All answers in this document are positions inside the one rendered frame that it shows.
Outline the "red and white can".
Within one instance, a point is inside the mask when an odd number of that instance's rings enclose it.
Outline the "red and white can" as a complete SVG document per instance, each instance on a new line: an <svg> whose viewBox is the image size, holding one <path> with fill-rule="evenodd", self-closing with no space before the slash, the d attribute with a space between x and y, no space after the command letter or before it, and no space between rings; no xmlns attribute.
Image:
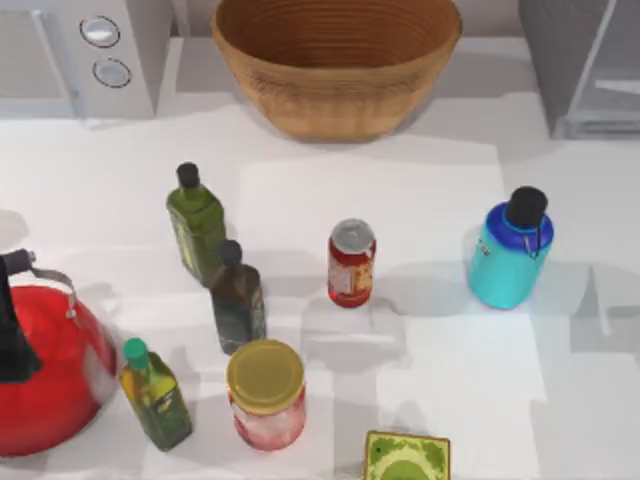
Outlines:
<svg viewBox="0 0 640 480"><path fill-rule="evenodd" d="M334 226L328 240L328 294L343 308L364 305L373 290L377 241L362 219L348 218Z"/></svg>

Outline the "dark brown bottle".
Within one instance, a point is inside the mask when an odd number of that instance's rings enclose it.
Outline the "dark brown bottle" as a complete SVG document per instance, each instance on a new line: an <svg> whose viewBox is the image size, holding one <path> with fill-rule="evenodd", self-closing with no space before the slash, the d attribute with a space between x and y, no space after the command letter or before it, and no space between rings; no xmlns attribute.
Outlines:
<svg viewBox="0 0 640 480"><path fill-rule="evenodd" d="M266 315L259 271L243 261L241 245L226 239L219 246L220 269L209 288L221 350L266 338Z"/></svg>

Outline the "green bottle with black cap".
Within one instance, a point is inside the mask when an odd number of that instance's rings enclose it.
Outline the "green bottle with black cap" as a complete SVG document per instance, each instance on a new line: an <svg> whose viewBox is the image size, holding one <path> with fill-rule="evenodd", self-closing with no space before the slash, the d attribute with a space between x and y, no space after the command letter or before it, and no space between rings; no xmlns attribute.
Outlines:
<svg viewBox="0 0 640 480"><path fill-rule="evenodd" d="M219 245L226 239L224 207L201 183L198 166L184 162L176 169L178 187L167 196L166 208L187 271L209 288L220 268Z"/></svg>

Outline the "brown woven basket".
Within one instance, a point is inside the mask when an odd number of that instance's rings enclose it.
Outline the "brown woven basket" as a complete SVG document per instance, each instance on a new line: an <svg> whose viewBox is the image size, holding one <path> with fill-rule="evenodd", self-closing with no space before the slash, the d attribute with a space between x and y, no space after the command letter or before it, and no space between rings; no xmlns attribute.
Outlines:
<svg viewBox="0 0 640 480"><path fill-rule="evenodd" d="M426 98L462 33L454 0L221 0L213 38L279 131L367 141Z"/></svg>

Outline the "red jar with gold lid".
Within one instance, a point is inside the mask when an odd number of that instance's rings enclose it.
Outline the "red jar with gold lid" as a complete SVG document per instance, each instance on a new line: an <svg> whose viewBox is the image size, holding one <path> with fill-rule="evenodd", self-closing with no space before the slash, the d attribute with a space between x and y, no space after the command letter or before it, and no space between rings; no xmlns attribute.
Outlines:
<svg viewBox="0 0 640 480"><path fill-rule="evenodd" d="M252 448L284 449L303 432L305 371L288 344L262 339L239 347L227 365L226 386L236 431Z"/></svg>

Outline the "blue bottle with black cap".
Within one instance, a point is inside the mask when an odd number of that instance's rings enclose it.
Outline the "blue bottle with black cap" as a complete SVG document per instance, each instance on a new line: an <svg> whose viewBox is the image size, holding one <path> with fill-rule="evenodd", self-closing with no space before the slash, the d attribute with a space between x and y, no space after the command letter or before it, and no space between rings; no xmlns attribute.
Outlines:
<svg viewBox="0 0 640 480"><path fill-rule="evenodd" d="M486 215L468 268L468 285L483 304L510 310L531 294L554 240L547 196L521 186Z"/></svg>

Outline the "yellow-green bottle with green cap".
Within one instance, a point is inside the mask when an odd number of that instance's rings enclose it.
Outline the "yellow-green bottle with green cap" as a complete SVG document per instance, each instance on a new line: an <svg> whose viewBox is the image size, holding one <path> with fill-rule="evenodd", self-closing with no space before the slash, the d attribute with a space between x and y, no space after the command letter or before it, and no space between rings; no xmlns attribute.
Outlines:
<svg viewBox="0 0 640 480"><path fill-rule="evenodd" d="M123 355L120 385L144 433L157 449L167 452L193 433L177 378L139 337L124 342Z"/></svg>

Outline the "green and yellow box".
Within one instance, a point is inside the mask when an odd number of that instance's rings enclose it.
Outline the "green and yellow box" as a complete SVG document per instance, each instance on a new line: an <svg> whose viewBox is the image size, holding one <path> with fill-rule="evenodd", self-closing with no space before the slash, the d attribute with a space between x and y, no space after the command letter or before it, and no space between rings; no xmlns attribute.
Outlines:
<svg viewBox="0 0 640 480"><path fill-rule="evenodd" d="M451 480L450 440L370 430L362 480Z"/></svg>

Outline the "small microwave knob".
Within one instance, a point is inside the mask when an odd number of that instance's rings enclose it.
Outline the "small microwave knob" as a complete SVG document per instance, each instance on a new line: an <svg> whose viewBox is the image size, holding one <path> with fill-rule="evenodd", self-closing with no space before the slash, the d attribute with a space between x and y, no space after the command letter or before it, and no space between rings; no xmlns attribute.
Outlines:
<svg viewBox="0 0 640 480"><path fill-rule="evenodd" d="M114 89L124 88L132 80L129 67L115 58L97 60L92 66L92 74L100 84Z"/></svg>

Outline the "red kettle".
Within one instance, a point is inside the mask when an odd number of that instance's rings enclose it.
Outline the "red kettle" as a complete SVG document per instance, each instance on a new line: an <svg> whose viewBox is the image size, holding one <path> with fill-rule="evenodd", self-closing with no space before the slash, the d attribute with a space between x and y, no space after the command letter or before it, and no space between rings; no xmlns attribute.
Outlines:
<svg viewBox="0 0 640 480"><path fill-rule="evenodd" d="M91 423L115 386L109 332L64 273L0 254L0 457L36 454Z"/></svg>

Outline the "large microwave knob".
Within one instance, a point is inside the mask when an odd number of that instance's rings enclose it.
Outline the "large microwave knob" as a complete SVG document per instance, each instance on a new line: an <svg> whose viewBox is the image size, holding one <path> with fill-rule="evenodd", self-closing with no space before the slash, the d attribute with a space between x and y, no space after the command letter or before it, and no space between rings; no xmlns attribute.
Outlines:
<svg viewBox="0 0 640 480"><path fill-rule="evenodd" d="M118 25L106 16L83 19L79 31L82 38L96 48L111 48L121 37Z"/></svg>

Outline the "pale microwave oven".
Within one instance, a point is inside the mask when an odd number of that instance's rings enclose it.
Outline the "pale microwave oven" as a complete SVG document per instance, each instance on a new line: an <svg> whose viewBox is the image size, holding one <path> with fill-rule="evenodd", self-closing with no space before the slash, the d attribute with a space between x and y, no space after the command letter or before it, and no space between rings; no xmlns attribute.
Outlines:
<svg viewBox="0 0 640 480"><path fill-rule="evenodd" d="M106 16L121 37L96 48L83 19ZM146 119L156 114L169 50L171 0L0 0L0 119ZM104 58L132 73L124 88L92 74Z"/></svg>

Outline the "grey cabinet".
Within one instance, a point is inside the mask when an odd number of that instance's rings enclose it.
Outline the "grey cabinet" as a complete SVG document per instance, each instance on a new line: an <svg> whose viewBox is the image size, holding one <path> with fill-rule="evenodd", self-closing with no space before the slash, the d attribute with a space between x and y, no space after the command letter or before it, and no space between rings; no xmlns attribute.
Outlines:
<svg viewBox="0 0 640 480"><path fill-rule="evenodd" d="M640 140L640 0L518 0L550 136Z"/></svg>

